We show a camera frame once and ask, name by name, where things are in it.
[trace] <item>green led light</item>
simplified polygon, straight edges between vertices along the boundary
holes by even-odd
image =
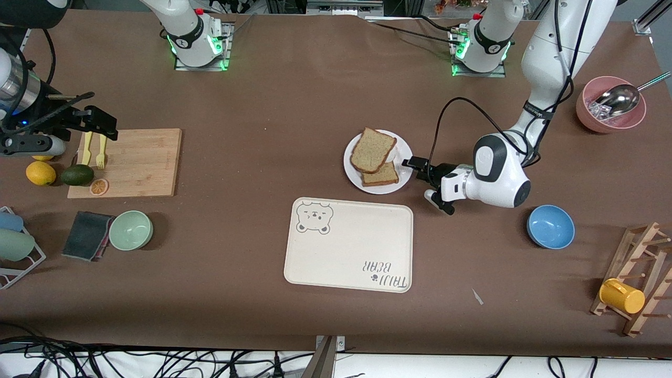
[[[455,54],[458,59],[464,59],[464,55],[466,54],[466,49],[469,48],[469,44],[469,38],[465,38],[464,42],[460,44],[462,48],[459,48]]]
[[[213,41],[217,41],[216,38],[213,38],[211,36],[208,36],[208,42],[210,43],[210,48],[212,49],[212,53],[214,54],[219,54],[220,51],[222,50],[222,47],[220,45],[215,45]]]
[[[170,43],[170,51],[173,52],[173,55],[177,55],[175,52],[175,47],[173,46],[173,41],[171,41],[170,38],[168,38],[168,43]]]
[[[502,55],[502,61],[506,59],[506,53],[509,52],[509,47],[511,47],[511,43],[509,42],[506,47],[504,48],[504,55]]]

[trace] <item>brown table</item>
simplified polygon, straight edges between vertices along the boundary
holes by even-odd
[[[441,36],[422,22],[394,24]],[[672,102],[663,85],[646,93],[645,122],[618,135],[580,126],[575,94],[543,142],[544,159],[526,170],[532,193],[518,209],[461,201],[449,217],[423,199],[419,180],[374,196],[345,177],[343,150],[364,126],[398,133],[426,156],[454,96],[512,125],[529,94],[519,62],[535,27],[524,22],[516,32],[505,79],[452,77],[445,44],[348,16],[256,17],[236,34],[230,71],[184,73],[173,71],[153,14],[70,11],[52,31],[54,86],[95,91],[91,103],[117,117],[119,129],[181,128],[177,190],[171,198],[67,200],[66,186],[25,179],[30,158],[0,160],[0,202],[25,218],[48,255],[0,293],[0,319],[53,338],[133,345],[309,349],[314,335],[341,334],[358,352],[669,356],[668,320],[650,320],[631,339],[619,335],[618,316],[588,313],[624,228],[670,220]],[[40,33],[26,55],[45,77]],[[649,39],[614,23],[575,82],[581,89],[615,75],[640,83],[659,73]],[[491,132],[456,104],[435,162],[470,163],[476,140]],[[286,282],[290,209],[301,196],[409,206],[411,289]],[[565,250],[537,248],[526,236],[526,217],[546,203],[577,226]],[[155,222],[143,251],[110,247],[94,264],[61,256],[77,211],[130,209]]]

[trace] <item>orange slice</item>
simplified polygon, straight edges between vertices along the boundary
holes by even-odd
[[[102,196],[108,192],[108,189],[110,189],[110,183],[104,178],[99,178],[91,183],[89,193],[94,196]]]

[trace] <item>white plate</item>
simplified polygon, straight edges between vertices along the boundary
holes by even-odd
[[[345,148],[345,154],[343,154],[343,167],[345,168],[345,174],[347,175],[347,178],[350,179],[350,182],[355,184],[355,186],[357,186],[359,189],[362,189],[364,192],[371,194],[389,194],[401,189],[411,179],[411,175],[413,174],[413,168],[405,167],[401,165],[401,162],[404,161],[404,159],[410,159],[413,156],[413,152],[411,151],[409,144],[406,143],[405,140],[401,139],[401,137],[398,136],[397,134],[394,134],[393,132],[387,130],[377,130],[377,131],[380,131],[383,134],[387,134],[391,137],[396,138],[396,156],[394,157],[393,162],[396,174],[399,176],[399,182],[397,182],[396,184],[381,185],[381,186],[364,186],[362,184],[362,173],[360,171],[357,171],[354,165],[352,165],[352,163],[350,162],[350,157],[352,156],[352,150],[355,149],[355,145],[362,137],[361,133],[356,137],[354,137]]]
[[[285,279],[298,285],[404,293],[412,283],[413,212],[397,204],[299,198]]]

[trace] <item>small paper scrap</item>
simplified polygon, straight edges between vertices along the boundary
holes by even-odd
[[[474,297],[476,297],[476,300],[480,303],[480,305],[483,306],[483,300],[478,296],[478,294],[476,294],[476,291],[474,290],[473,287],[471,288],[471,291],[474,292]]]

